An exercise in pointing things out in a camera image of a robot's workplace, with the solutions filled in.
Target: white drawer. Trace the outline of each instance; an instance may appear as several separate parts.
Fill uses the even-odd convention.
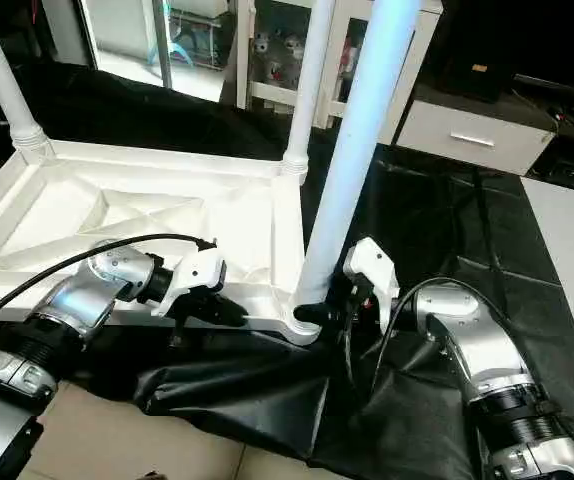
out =
[[[396,143],[524,175],[552,137],[545,130],[416,100]]]

